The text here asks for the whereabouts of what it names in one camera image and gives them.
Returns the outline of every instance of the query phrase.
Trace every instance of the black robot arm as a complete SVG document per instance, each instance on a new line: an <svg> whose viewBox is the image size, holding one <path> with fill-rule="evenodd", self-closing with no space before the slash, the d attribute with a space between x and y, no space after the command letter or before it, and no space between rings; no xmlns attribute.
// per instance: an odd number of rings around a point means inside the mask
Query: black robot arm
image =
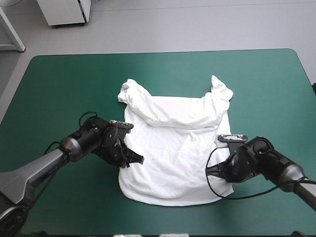
<svg viewBox="0 0 316 237"><path fill-rule="evenodd" d="M129 167L130 163L143 163L144 158L124 143L132 124L106 121L95 113L83 125L79 121L79 125L78 131L57 142L60 146L54 151L17 170L0 173L0 237L11 237L20 231L37 200L35 188L68 162L95 153L121 168Z"/></svg>
<svg viewBox="0 0 316 237"><path fill-rule="evenodd" d="M240 183L263 174L283 191L297 194L316 211L316 185L305 176L303 168L276 151L264 137L246 141L245 135L218 136L217 147L228 147L230 156L224 162L206 168L206 175Z"/></svg>

